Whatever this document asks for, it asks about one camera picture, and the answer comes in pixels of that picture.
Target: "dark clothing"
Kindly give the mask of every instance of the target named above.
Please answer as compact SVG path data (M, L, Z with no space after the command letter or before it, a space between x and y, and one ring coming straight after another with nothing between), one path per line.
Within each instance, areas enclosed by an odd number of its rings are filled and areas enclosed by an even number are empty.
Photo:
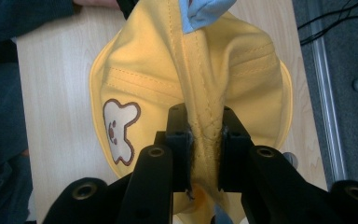
M0 41L73 14L71 0L0 0Z
M17 50L2 41L73 13L71 0L0 0L0 223L24 223L32 191Z

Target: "cap seam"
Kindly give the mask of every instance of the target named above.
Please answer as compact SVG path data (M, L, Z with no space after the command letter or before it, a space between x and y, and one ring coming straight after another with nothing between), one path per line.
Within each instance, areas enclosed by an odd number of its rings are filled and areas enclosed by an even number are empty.
M203 93L205 96L207 96L208 93L207 93L206 86L205 86L205 77L203 76L203 71L202 71L202 67L201 67L200 46L199 46L198 34L199 34L199 32L196 32L195 39L196 39L196 47L197 47L197 56L199 58L199 70L200 70L200 76L201 76L201 80L202 80ZM212 110L211 110L211 102L209 100L209 97L205 97L205 98L206 98L206 104L207 104L206 109L208 110L208 115L209 115L209 121L211 122L212 127L214 129L213 116L212 116Z
M263 59L263 58L266 58L266 57L269 57L269 56L274 56L275 57L274 51L272 51L272 52L270 52L268 54L265 54L263 56L257 57L257 58L248 59L248 60L246 60L246 62L242 62L242 63L250 63L252 61L260 60L260 59Z
M174 58L176 59L176 58L177 58L177 55L176 55L175 45L173 44L172 15L171 15L171 5L170 5L170 1L169 1L169 0L167 0L167 6L168 6L168 17L169 17L169 23L170 23L170 33L169 33L169 36L170 36L170 40L171 40L171 46L172 46L173 55L174 55Z
M141 85L138 85L138 84L136 84L136 83L129 82L129 81L127 81L127 80L125 80L125 79L122 79L122 78L119 78L119 77L112 77L112 78L118 79L118 80L120 80L120 81L126 82L126 83L128 83L128 84L131 84L131 85L134 85L134 86L137 86L137 87L140 87L140 88L145 88L145 89L147 89L147 90L155 91L155 92L158 92L158 93L163 94L163 95L168 95L168 96L171 96L171 97L173 97L173 98L177 98L174 94L169 94L169 93L163 92L163 91L156 91L155 89L147 88L146 86L141 86ZM106 81L106 84L107 84L108 86L112 86L112 87L115 87L115 86L116 86L115 84L112 84L111 82L108 82L108 81Z
M114 68L114 67L108 67L109 70L116 70L118 72L121 72L121 73L125 73L127 75L131 75L131 76L134 76L134 77L139 77L139 78L142 78L142 79L145 79L145 80L149 80L149 81L152 81L152 82L156 82L157 84L160 84L160 85L163 85L163 86L166 86L166 87L169 87L169 88L173 88L173 89L176 89L176 90L181 90L179 87L177 86L173 86L171 84L168 84L168 83L164 83L162 81L158 81L152 77L143 77L141 75L137 75L137 74L134 74L134 73L131 73L131 72L128 72L128 71L125 71L125 70L121 70L121 69L118 69L118 68Z
M260 72L260 71L263 71L263 70L267 70L273 66L276 66L278 64L278 61L274 62L274 63L271 63L267 66L263 66L263 67L260 67L260 68L256 68L256 69L252 69L252 70L246 70L246 71L243 71L243 72L240 72L240 73L237 73L237 74L233 74L231 75L230 77L241 77L245 74L250 74L250 73L254 73L254 72Z
M127 92L127 93L130 93L130 94L133 94L135 96L138 96L138 97L141 97L141 98L144 98L144 95L140 95L138 92L135 92L135 91L129 91L125 88L120 88L118 85L115 85L115 84L112 84L112 83L106 83L107 85L113 87L113 88L116 88L117 90L119 91L124 91L124 92ZM148 101L154 101L156 103L160 103L160 104L164 104L164 105L172 105L170 103L167 103L167 102L164 102L164 101L160 101L160 100L152 100L152 99L146 99Z
M237 56L233 57L231 60L235 60L235 59L237 59L237 58L243 57L245 54L248 54L248 53L252 53L252 52L255 52L255 51L259 51L259 50L261 50L261 49L266 48L266 47L269 46L269 45L273 45L273 43L272 43L272 42L269 42L267 45L264 45L264 46L262 46L262 47L259 47L259 48L256 48L256 49L246 50L246 51L244 51L241 55L237 55Z

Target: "gray floor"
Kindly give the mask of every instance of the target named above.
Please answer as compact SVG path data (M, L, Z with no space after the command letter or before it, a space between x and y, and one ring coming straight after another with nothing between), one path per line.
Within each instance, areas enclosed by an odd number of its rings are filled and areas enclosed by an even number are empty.
M341 9L347 0L320 0L323 13ZM305 0L293 0L297 25L308 21L309 14ZM351 15L358 15L358 8ZM326 26L337 19L331 16L323 20ZM300 39L310 35L310 29L299 32ZM329 71L332 80L332 90L337 109L337 123L340 140L343 148L343 158L348 179L358 181L358 92L352 87L352 82L358 78L358 20L344 21L330 30L324 36ZM316 79L315 61L313 59L311 44L302 47L307 80L310 86L310 97L315 117L324 170L328 188L333 183L331 162L328 153L324 116L321 107L321 98Z

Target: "fabric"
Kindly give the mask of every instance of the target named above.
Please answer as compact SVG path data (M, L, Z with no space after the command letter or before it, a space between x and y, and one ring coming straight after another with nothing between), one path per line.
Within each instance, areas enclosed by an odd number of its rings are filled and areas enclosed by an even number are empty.
M25 222L33 187L17 51L1 41L72 14L71 0L0 0L0 223Z
M218 204L239 223L240 194L219 192L217 172L224 105L256 145L279 148L292 118L290 75L269 36L230 13L184 34L176 0L140 1L96 58L89 78L96 133L122 177L140 150L166 129L168 109L186 103L194 135L194 201L174 194L184 223L210 223Z
M183 32L187 34L212 24L235 2L236 0L179 0Z
M47 21L73 14L71 0L0 0L0 41L23 35Z

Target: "yellow cap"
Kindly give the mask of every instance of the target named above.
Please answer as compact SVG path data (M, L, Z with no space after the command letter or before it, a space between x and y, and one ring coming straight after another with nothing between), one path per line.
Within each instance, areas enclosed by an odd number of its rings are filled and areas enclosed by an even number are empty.
M177 0L139 1L96 58L89 87L96 133L118 177L165 130L169 108L186 103L196 199L174 201L185 223L209 223L215 203L234 222L244 217L239 194L217 190L224 105L256 145L279 148L292 119L290 74L269 36L230 13L185 35Z

